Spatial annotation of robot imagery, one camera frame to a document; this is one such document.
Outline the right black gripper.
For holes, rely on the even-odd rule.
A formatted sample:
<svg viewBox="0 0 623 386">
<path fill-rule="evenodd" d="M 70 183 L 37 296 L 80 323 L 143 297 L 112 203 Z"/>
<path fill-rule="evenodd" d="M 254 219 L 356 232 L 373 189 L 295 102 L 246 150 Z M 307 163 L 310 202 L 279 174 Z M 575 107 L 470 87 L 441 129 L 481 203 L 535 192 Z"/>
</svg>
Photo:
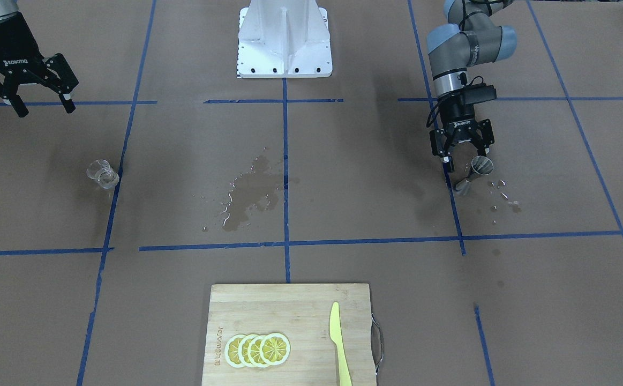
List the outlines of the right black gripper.
<svg viewBox="0 0 623 386">
<path fill-rule="evenodd" d="M 40 53 L 22 14 L 0 19 L 0 98 L 23 118 L 29 110 L 18 95 L 21 85 L 42 85 L 55 92 L 66 113 L 76 110 L 71 93 L 79 81 L 61 53 Z"/>
</svg>

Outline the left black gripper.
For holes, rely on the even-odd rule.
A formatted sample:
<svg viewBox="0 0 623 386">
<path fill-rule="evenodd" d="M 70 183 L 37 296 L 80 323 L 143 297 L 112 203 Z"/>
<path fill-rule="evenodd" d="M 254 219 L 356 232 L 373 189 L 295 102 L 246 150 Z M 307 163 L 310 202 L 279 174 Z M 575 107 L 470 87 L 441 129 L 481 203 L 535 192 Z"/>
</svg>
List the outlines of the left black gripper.
<svg viewBox="0 0 623 386">
<path fill-rule="evenodd" d="M 463 105 L 459 96 L 439 98 L 431 110 L 430 125 L 434 124 L 436 117 L 439 117 L 441 126 L 430 132 L 431 151 L 434 156 L 441 156 L 446 173 L 455 171 L 452 153 L 459 144 L 471 143 L 478 155 L 489 157 L 490 147 L 495 142 L 492 122 L 489 119 L 476 120 L 473 105 Z"/>
</svg>

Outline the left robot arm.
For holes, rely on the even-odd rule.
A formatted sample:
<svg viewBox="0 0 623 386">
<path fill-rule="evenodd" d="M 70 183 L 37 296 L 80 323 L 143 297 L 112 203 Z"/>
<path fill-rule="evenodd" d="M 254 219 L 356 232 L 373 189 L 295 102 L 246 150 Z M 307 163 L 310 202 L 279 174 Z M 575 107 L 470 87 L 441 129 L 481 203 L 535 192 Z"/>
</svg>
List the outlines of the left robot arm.
<svg viewBox="0 0 623 386">
<path fill-rule="evenodd" d="M 475 105 L 497 98 L 497 90 L 485 81 L 476 83 L 468 69 L 509 58 L 517 47 L 515 29 L 496 25 L 492 16 L 510 1 L 446 1 L 447 24 L 427 37 L 428 59 L 437 100 L 428 117 L 433 155 L 447 173 L 455 171 L 456 146 L 471 143 L 480 156 L 494 143 L 492 122 L 476 119 Z"/>
</svg>

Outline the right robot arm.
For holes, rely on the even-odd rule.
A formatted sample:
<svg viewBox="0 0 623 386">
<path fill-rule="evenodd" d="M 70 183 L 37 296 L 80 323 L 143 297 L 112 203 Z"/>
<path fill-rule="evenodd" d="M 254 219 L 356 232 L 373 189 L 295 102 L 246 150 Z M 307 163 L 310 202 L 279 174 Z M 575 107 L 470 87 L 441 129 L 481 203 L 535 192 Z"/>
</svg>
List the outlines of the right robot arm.
<svg viewBox="0 0 623 386">
<path fill-rule="evenodd" d="M 54 91 L 67 113 L 76 109 L 71 92 L 79 82 L 61 53 L 46 57 L 40 53 L 17 2 L 0 1 L 0 98 L 13 107 L 18 117 L 29 114 L 18 88 L 42 85 Z"/>
</svg>

